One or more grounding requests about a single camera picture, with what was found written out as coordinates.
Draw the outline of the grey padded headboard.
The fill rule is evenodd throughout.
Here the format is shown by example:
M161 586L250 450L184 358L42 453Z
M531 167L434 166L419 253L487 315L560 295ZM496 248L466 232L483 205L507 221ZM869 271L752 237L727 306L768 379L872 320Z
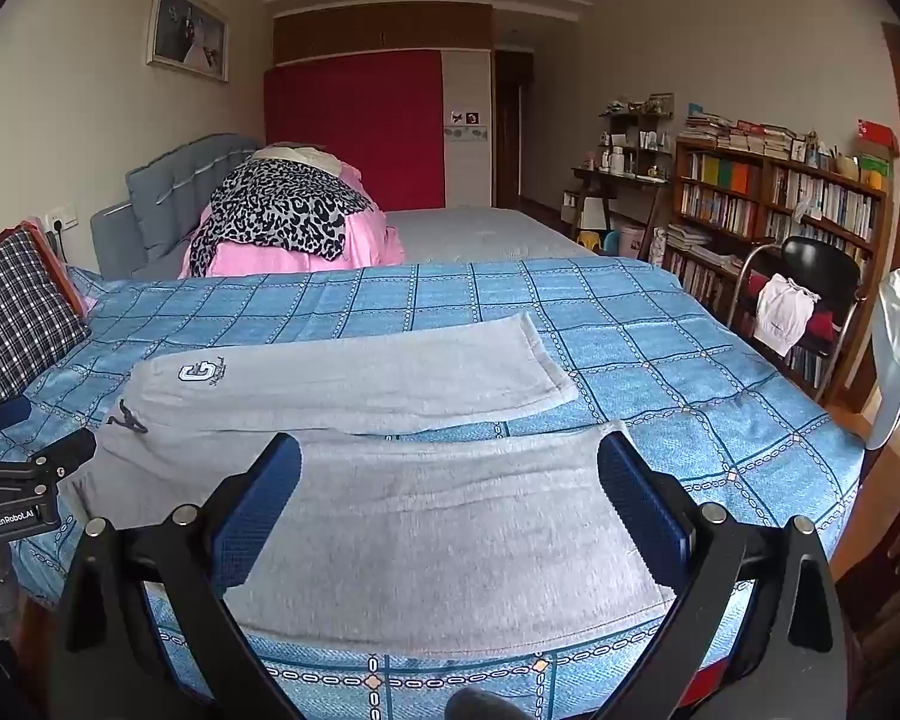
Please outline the grey padded headboard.
M212 192L258 148L255 138L214 133L128 172L126 199L91 218L100 275L110 281L180 277Z

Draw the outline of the framed wall picture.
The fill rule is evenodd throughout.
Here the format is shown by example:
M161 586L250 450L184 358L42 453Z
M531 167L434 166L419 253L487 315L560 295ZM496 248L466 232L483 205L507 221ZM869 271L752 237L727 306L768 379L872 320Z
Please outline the framed wall picture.
M146 64L229 81L229 23L203 0L154 0Z

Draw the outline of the dark wooden desk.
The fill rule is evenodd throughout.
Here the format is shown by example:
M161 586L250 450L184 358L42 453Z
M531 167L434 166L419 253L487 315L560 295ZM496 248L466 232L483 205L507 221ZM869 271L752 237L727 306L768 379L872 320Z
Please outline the dark wooden desk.
M572 169L577 188L564 193L580 245L595 254L649 258L674 168L670 121L663 96L616 99L601 112L598 145Z

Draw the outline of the pink quilt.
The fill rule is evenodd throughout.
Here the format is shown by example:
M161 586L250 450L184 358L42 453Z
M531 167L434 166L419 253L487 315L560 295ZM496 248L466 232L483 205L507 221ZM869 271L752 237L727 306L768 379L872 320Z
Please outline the pink quilt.
M250 158L299 161L299 163L318 167L331 176L340 177L349 187L359 190L370 199L370 195L365 192L362 185L361 173L355 167L336 160L331 154L307 151L306 149L301 149L301 151L290 149L272 156L256 154ZM187 260L188 252L190 252L190 244L185 252L185 260ZM180 275L183 278L193 278L187 275L185 260L183 260ZM205 278L246 277L247 275L261 275L261 273L317 273L317 271L354 270L354 268L364 268L364 266L400 265L403 262L404 249L398 231L388 224L385 211L380 210L377 205L377 210L363 211L347 218L344 254L334 262L327 262L317 255L289 254L289 252L274 249L274 247L221 244L211 263L209 275Z

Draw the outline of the wall power socket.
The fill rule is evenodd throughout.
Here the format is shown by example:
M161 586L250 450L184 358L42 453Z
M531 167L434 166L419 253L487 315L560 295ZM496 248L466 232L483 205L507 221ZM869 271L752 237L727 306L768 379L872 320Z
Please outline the wall power socket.
M43 216L46 231L64 232L79 224L79 216L74 205L63 205L46 211Z

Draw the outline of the leopard print blanket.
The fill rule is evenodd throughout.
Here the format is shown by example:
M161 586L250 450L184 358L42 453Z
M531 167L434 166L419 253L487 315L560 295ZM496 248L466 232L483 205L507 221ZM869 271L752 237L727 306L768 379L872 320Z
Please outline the leopard print blanket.
M221 244L274 247L334 262L344 254L347 218L374 210L372 200L323 169L248 158L211 193L190 239L187 275L207 277Z

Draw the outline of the white cloth on chair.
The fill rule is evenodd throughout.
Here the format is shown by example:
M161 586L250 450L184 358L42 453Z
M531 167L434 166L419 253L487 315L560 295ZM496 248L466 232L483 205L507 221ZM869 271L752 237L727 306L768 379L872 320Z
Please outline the white cloth on chair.
M775 273L759 291L752 338L785 358L805 334L819 300L792 278Z

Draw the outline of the blue patterned bedspread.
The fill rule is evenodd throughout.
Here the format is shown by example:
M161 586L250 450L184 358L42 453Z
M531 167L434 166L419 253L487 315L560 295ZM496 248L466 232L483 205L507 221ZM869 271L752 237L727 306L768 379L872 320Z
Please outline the blue patterned bedspread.
M667 270L639 260L423 263L306 275L103 281L75 268L95 301L91 334L25 390L30 416L0 433L19 461L79 427L97 427L137 362L190 349L336 340L535 322L578 399L541 416L422 434L478 440L622 421L655 470L738 522L806 515L828 556L857 497L862 439L717 322ZM564 649L510 660L419 660L335 652L251 634L251 645L307 718L442 718L457 689L486 689L533 718L600 706L647 647L664 611Z

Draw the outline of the light blue hanging garment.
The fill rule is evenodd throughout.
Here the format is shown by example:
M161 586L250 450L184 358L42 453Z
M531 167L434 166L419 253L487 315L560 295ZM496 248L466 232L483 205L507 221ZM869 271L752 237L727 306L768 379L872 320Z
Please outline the light blue hanging garment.
M866 448L880 450L900 425L900 268L878 288L871 343L881 400Z

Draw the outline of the wooden bookshelf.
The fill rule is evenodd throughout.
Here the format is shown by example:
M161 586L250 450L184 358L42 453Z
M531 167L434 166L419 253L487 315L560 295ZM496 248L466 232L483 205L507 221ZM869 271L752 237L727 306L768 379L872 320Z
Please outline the wooden bookshelf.
M820 403L862 349L888 254L891 195L840 172L681 138L663 265L732 332ZM758 293L779 275L818 296L802 338L754 338Z

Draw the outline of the black chair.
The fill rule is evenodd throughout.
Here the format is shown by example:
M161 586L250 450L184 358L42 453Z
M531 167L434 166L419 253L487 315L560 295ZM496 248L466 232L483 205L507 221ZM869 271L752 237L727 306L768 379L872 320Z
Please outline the black chair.
M785 358L752 338L759 291L775 273L820 296L805 334ZM862 302L862 272L850 255L823 241L792 236L749 252L736 277L725 323L821 403Z

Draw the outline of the orange red cushion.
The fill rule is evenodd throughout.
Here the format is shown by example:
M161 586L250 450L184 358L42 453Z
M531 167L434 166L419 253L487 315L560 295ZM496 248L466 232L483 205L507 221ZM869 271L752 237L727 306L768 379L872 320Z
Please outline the orange red cushion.
M66 266L64 266L63 260L55 254L55 249L52 247L48 234L43 231L41 222L35 220L35 218L25 218L25 220L22 220L17 226L6 227L6 229L3 229L0 232L0 244L4 239L9 238L13 232L17 231L27 232L27 236L29 236L30 241L32 241L32 244L35 246L38 258L41 263L43 263L43 266L45 266L46 273L50 275L53 283L56 284L56 288L61 291L61 294L63 294L66 301L69 302L69 305L81 317L86 317L87 312L91 309L91 303L82 297L82 294L77 291L74 283L69 280Z

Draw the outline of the grey sweatpants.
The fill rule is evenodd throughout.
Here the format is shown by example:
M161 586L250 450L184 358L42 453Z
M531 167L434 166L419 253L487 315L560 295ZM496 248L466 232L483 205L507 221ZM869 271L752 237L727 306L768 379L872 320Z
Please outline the grey sweatpants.
M530 655L650 621L671 590L596 471L601 427L489 439L578 399L530 317L140 362L61 488L79 518L159 522L278 434L302 477L232 601L312 647Z

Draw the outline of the plaid pillow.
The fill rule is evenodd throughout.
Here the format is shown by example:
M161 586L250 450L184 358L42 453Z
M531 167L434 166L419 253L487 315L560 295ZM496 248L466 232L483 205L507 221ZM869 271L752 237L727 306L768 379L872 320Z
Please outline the plaid pillow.
M29 229L6 234L0 241L0 403L22 395L90 334Z

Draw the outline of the red wardrobe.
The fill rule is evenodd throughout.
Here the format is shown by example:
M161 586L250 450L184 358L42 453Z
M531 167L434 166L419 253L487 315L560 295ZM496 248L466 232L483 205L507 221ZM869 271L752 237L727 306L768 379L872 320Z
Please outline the red wardrobe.
M265 73L268 142L312 143L362 174L386 211L445 205L442 56L341 55Z

